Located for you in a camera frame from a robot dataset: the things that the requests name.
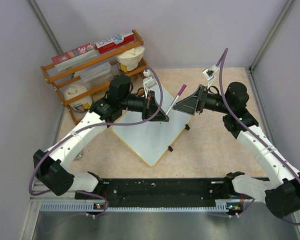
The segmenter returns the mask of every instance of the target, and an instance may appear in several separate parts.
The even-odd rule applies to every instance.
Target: purple marker
[[[168,111],[166,111],[166,113],[165,113],[166,115],[168,115],[168,114],[170,113],[172,107],[176,104],[178,98],[181,96],[181,94],[182,94],[183,91],[186,89],[186,87],[187,87],[187,85],[185,85],[185,84],[182,85],[182,87],[180,88],[178,94],[175,96],[173,102],[171,103],[171,105],[170,105]]]

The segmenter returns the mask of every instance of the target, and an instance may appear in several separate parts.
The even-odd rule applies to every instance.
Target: wires
[[[219,89],[216,86],[209,87],[208,92],[214,95],[220,95]]]
[[[139,96],[139,92],[143,91],[143,94],[140,94],[140,96],[145,95],[145,89],[143,87],[139,87],[139,89],[136,91],[136,95]]]
[[[105,98],[108,95],[108,92],[109,92],[109,90],[104,93],[103,98]]]
[[[88,196],[92,196],[92,197],[95,197],[95,198],[98,198],[98,199],[102,199],[105,201],[105,207],[103,209],[102,212],[100,212],[99,214],[96,214],[94,215],[95,218],[98,218],[100,216],[102,216],[103,214],[105,214],[106,210],[108,209],[109,207],[109,202],[106,198],[104,198],[103,196],[100,196],[100,195],[97,195],[97,194],[94,194],[94,193],[91,193],[91,192],[86,192],[86,191],[76,191],[77,193],[79,194],[85,194],[85,195],[88,195]],[[45,231],[43,229],[43,223],[42,223],[42,216],[41,216],[41,221],[40,221],[40,230],[42,232],[43,235],[48,235],[50,233],[52,233],[54,230],[56,230],[59,226],[61,226],[62,224],[64,224],[66,221],[68,221],[69,219],[72,219],[73,217],[76,217],[76,216],[83,216],[83,215],[87,215],[86,213],[84,212],[78,212],[78,213],[75,213],[75,214],[72,214],[66,218],[64,218],[63,220],[59,221],[53,228],[51,228],[49,231]]]
[[[228,53],[228,48],[226,48],[221,56],[221,58],[219,59],[217,66],[219,66],[220,64],[220,72],[219,72],[219,87],[220,87],[220,93],[221,93],[221,97],[223,100],[223,103],[226,107],[226,109],[229,111],[229,113],[231,114],[231,116],[244,128],[246,129],[253,137],[255,137],[264,147],[266,147],[271,154],[278,159],[278,161],[284,166],[286,167],[289,172],[292,174],[292,176],[296,179],[296,181],[298,182],[298,184],[300,184],[300,178],[299,176],[292,170],[292,168],[277,154],[275,153],[268,145],[265,141],[263,141],[256,133],[254,133],[250,128],[248,128],[237,116],[236,114],[231,110],[231,107],[229,106],[226,97],[225,97],[225,93],[224,93],[224,89],[222,86],[222,73],[223,73],[223,69],[224,69],[224,64],[225,64],[225,59]],[[291,222],[288,221],[286,219],[282,220],[288,224],[294,225],[294,226],[300,226],[300,222]]]
[[[240,194],[240,204],[242,207],[244,206],[244,203],[245,203],[245,195],[241,193]]]
[[[249,203],[249,205],[240,213],[236,214],[235,216],[237,216],[239,218],[239,216],[241,216],[243,213],[245,213],[248,209],[251,208],[252,204],[255,202],[254,199],[251,200],[251,202]],[[221,215],[221,214],[216,214],[216,213],[211,213],[211,212],[206,212],[206,214],[210,215],[210,216],[214,216],[214,217],[220,217],[220,218],[227,218],[230,219],[233,216],[232,215]]]
[[[131,85],[131,89],[130,89],[129,94],[132,93],[132,91],[134,90],[134,85],[132,84],[132,82],[130,83],[130,85]]]

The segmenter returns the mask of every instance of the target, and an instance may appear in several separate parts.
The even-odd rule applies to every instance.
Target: red and white box
[[[97,41],[95,46],[100,54],[104,54],[110,50],[116,49],[135,40],[135,35],[132,31],[120,33],[107,37],[104,40]]]
[[[97,52],[90,42],[51,59],[55,68],[62,71],[92,57],[97,57]]]

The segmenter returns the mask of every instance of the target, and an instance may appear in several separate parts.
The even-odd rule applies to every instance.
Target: plastic container
[[[61,55],[52,57],[52,62],[55,68],[60,72],[97,56],[98,52],[90,42]]]
[[[94,89],[106,82],[114,79],[115,75],[119,74],[116,65],[111,66],[109,62],[88,69],[87,73],[80,73],[80,77],[84,86],[88,89]]]
[[[82,84],[71,84],[64,92],[64,99],[66,101],[79,96],[80,94],[83,94],[87,92],[87,88]],[[77,112],[84,112],[85,110],[90,109],[93,101],[91,96],[86,96],[84,98],[81,98],[73,103],[70,103],[70,106]]]
[[[111,65],[107,61],[97,66],[91,66],[86,68],[85,71],[80,73],[80,78],[85,84],[88,81],[91,81],[93,79],[99,78],[103,75],[110,73],[110,71],[111,71]]]

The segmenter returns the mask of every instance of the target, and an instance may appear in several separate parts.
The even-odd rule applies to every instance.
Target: white bracket
[[[146,77],[145,79],[143,79],[143,89],[144,95],[145,97],[147,97],[149,90],[157,85],[157,80],[153,76],[151,76],[149,70],[144,70],[143,75]]]
[[[207,88],[209,89],[212,84],[215,81],[216,76],[214,75],[214,73],[216,73],[219,70],[219,67],[217,67],[216,65],[213,65],[211,67],[211,70],[209,68],[203,70],[202,74],[205,76],[206,80],[208,81],[207,84]]]
[[[273,189],[269,181],[255,179],[248,175],[240,175],[232,180],[236,193],[248,195],[266,204],[266,190]]]

